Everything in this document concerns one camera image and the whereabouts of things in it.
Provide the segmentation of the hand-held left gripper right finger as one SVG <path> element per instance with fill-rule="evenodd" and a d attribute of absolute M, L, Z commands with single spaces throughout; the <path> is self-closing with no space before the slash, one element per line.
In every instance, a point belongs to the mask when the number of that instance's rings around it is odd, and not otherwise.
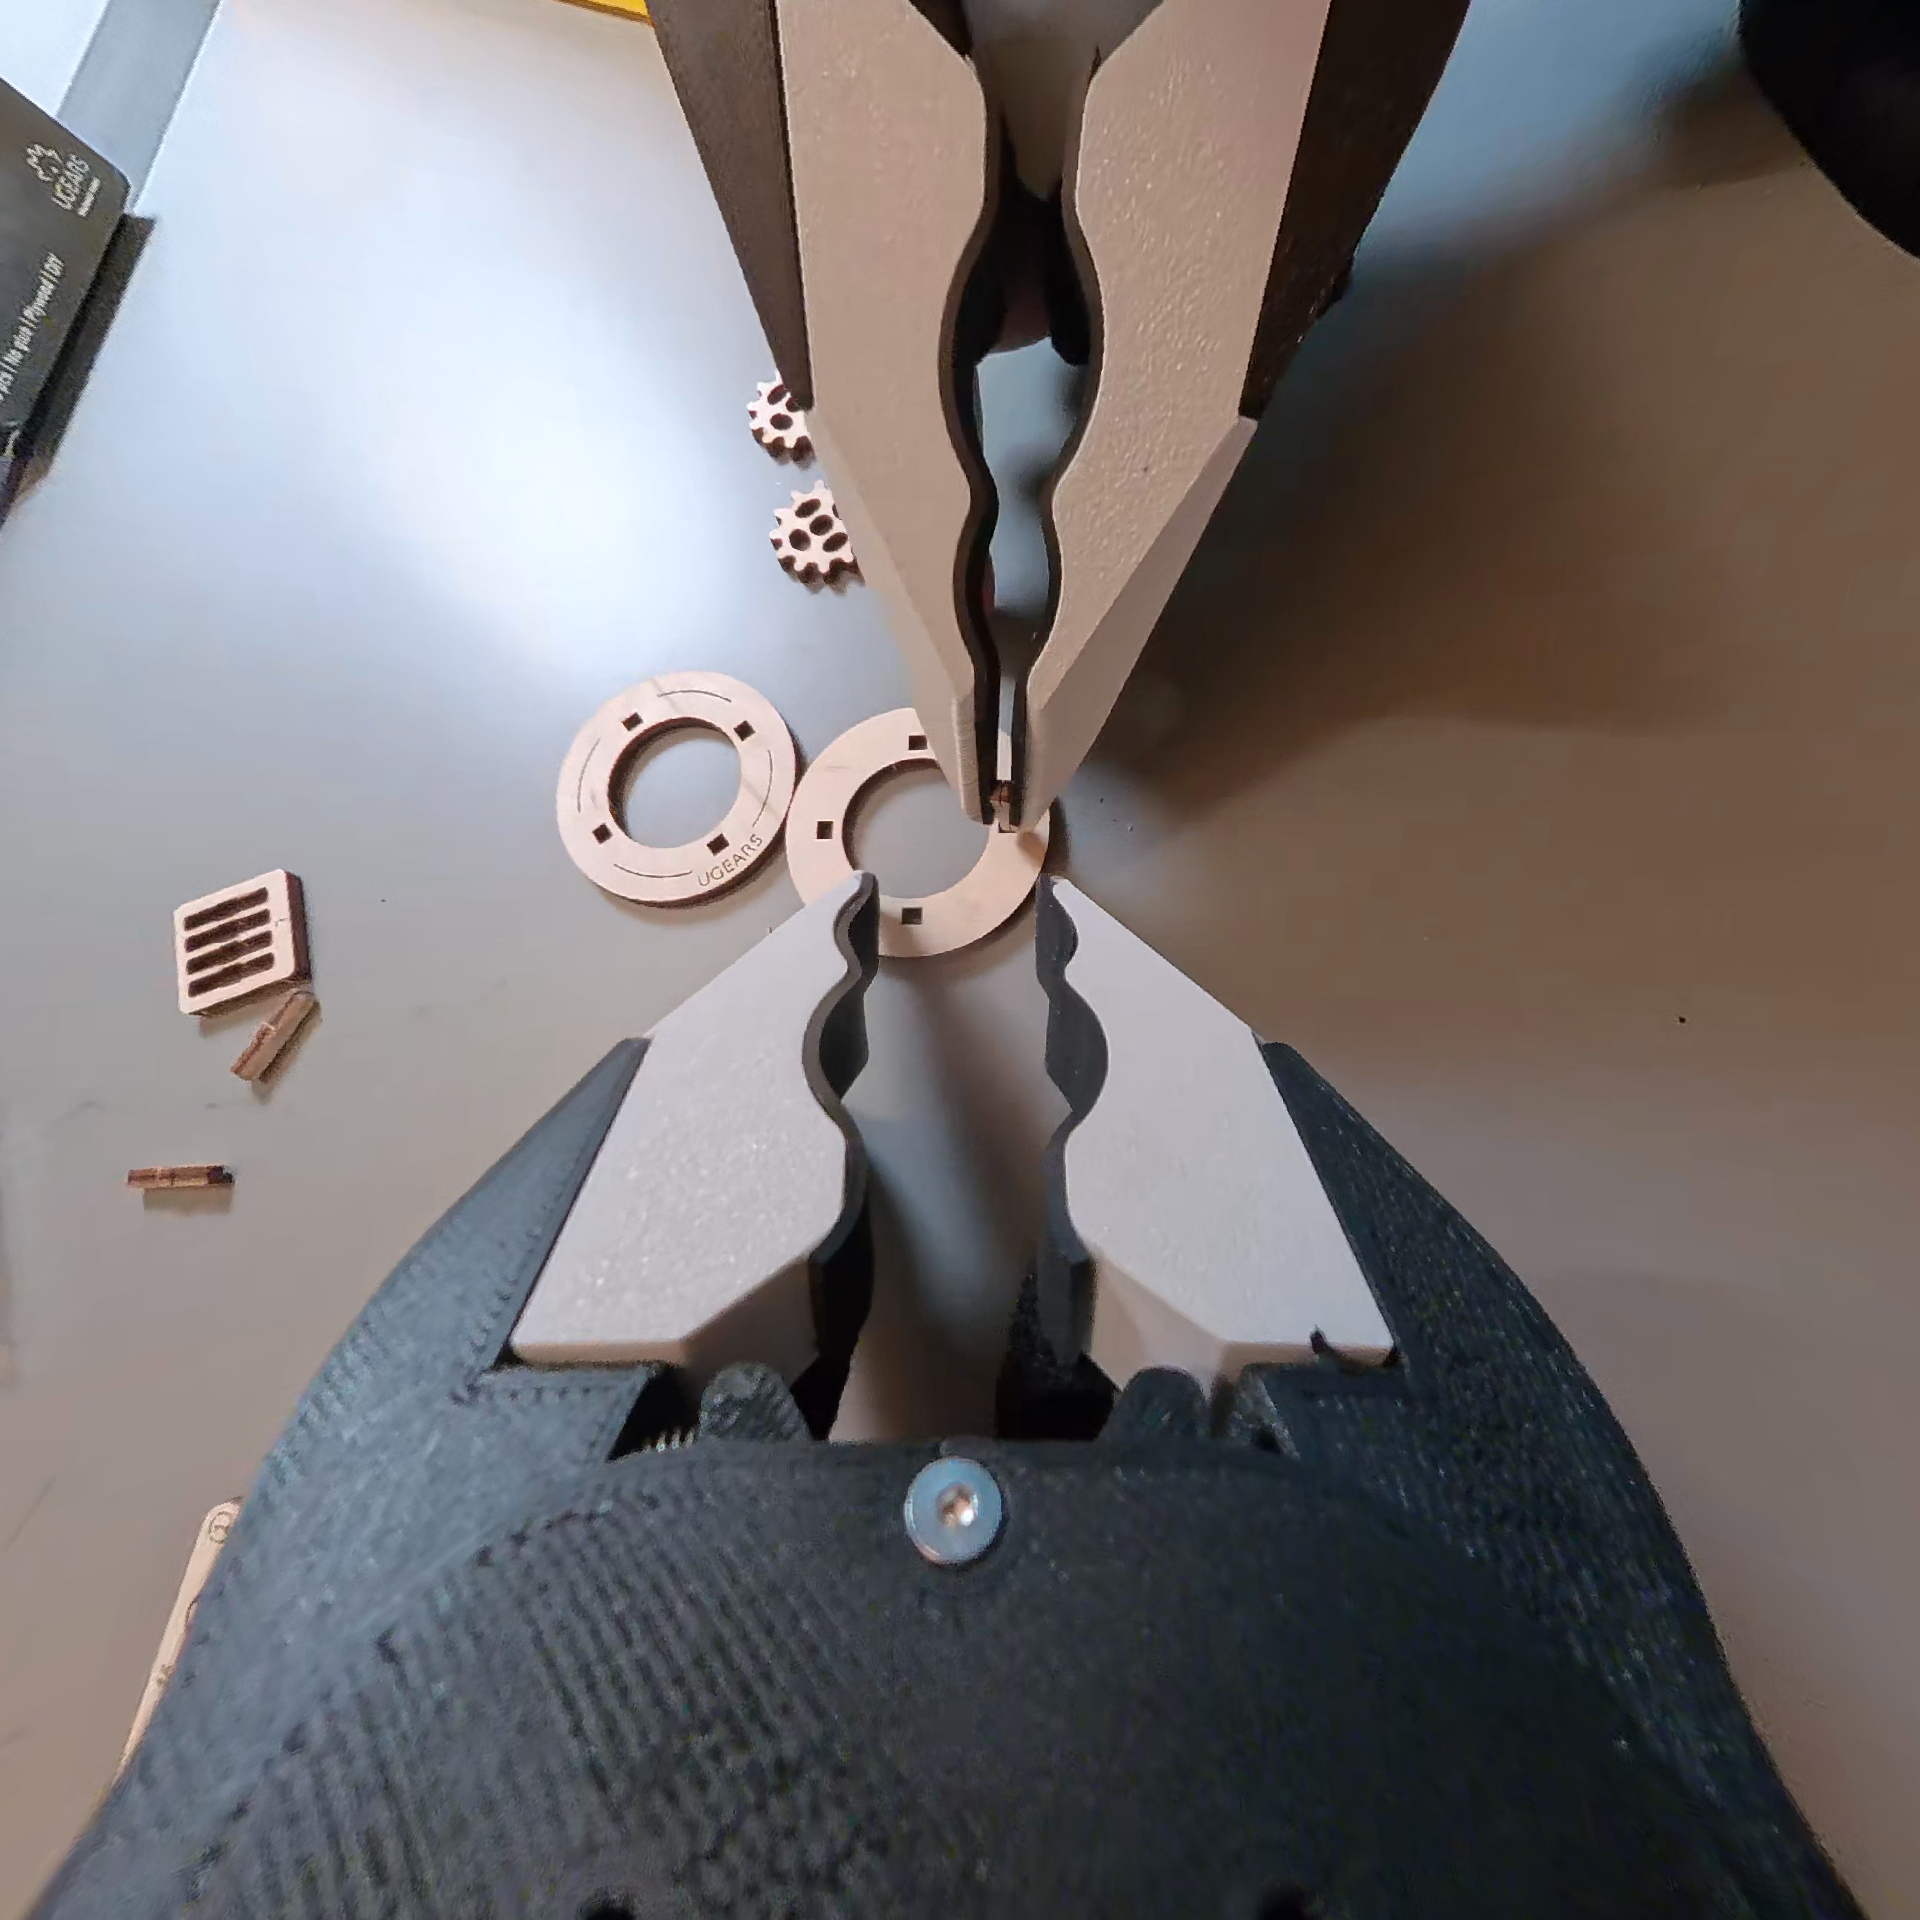
<path fill-rule="evenodd" d="M 1041 1325 L 1101 1375 L 1237 1375 L 1394 1340 L 1257 1034 L 1068 880 L 1044 877 Z"/>

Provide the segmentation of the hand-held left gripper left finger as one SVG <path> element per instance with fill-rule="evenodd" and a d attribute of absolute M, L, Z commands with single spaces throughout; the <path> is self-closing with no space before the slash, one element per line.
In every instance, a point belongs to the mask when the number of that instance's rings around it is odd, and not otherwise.
<path fill-rule="evenodd" d="M 877 891 L 858 873 L 653 1026 L 519 1315 L 519 1360 L 849 1365 L 874 1253 L 844 1096 L 876 968 Z"/>

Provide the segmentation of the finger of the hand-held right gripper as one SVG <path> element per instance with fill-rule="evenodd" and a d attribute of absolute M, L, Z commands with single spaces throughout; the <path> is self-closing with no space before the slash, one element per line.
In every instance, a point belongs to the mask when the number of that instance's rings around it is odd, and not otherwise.
<path fill-rule="evenodd" d="M 956 322 L 996 185 L 971 59 L 919 4 L 780 2 L 806 421 L 927 748 L 987 824 L 998 681 L 978 610 L 993 487 Z"/>
<path fill-rule="evenodd" d="M 1157 4 L 1087 77 L 1063 219 L 1094 367 L 1046 495 L 1058 589 L 1019 709 L 1021 824 L 1092 751 L 1254 435 L 1242 392 L 1327 11 Z"/>

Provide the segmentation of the small wooden pin frame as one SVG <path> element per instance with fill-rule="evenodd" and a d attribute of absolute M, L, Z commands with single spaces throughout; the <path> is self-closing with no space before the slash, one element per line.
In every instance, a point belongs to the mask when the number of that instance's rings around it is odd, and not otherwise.
<path fill-rule="evenodd" d="M 206 1017 L 310 979 L 305 884 L 266 871 L 174 914 L 179 1010 Z"/>

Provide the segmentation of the wooden gear puzzle sheet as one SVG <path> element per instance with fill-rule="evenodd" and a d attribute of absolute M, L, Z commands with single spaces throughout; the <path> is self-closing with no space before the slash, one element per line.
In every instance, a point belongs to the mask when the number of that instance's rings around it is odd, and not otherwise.
<path fill-rule="evenodd" d="M 202 1604 L 202 1596 L 206 1584 L 222 1556 L 222 1549 L 234 1532 L 234 1524 L 241 1521 L 245 1508 L 242 1497 L 230 1497 L 218 1503 L 199 1524 L 197 1539 L 186 1561 L 186 1571 L 177 1592 L 174 1608 L 166 1616 L 166 1624 L 159 1633 L 159 1643 L 155 1648 L 151 1674 L 147 1687 L 141 1689 L 141 1698 L 138 1701 L 138 1711 L 129 1731 L 129 1739 L 122 1753 L 122 1760 L 114 1770 L 114 1780 L 124 1779 L 129 1765 L 138 1747 L 141 1745 L 143 1736 L 149 1732 L 155 1711 L 174 1680 L 179 1669 L 179 1660 L 186 1650 L 186 1640 L 191 1631 L 195 1616 Z"/>

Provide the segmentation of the person's right forearm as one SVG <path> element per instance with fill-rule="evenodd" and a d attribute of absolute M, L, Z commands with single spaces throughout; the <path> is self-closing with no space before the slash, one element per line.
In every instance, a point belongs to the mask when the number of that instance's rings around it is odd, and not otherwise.
<path fill-rule="evenodd" d="M 1823 179 L 1918 251 L 1918 4 L 1741 2 L 1743 59 Z"/>

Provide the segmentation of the grey desk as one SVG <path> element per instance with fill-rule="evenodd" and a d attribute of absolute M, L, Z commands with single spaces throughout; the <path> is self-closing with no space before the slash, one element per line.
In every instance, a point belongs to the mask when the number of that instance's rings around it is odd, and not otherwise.
<path fill-rule="evenodd" d="M 1477 4 L 1357 274 L 1055 811 L 1629 1428 L 1802 1809 L 1916 1916 L 1916 263 L 1722 4 Z M 4 524 L 4 1916 L 124 1753 L 202 1514 L 606 1050 L 795 907 L 559 849 L 623 684 L 804 754 L 906 703 L 769 533 L 771 360 L 644 28 L 222 4 Z M 305 884 L 295 988 L 174 914 Z M 141 1194 L 153 1164 L 222 1191 Z"/>

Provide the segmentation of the black puzzle box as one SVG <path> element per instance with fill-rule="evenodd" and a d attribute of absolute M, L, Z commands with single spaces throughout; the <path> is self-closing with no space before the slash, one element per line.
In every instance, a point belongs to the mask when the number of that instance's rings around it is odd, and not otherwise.
<path fill-rule="evenodd" d="M 131 179 L 3 85 L 3 513 L 43 479 L 143 244 Z"/>

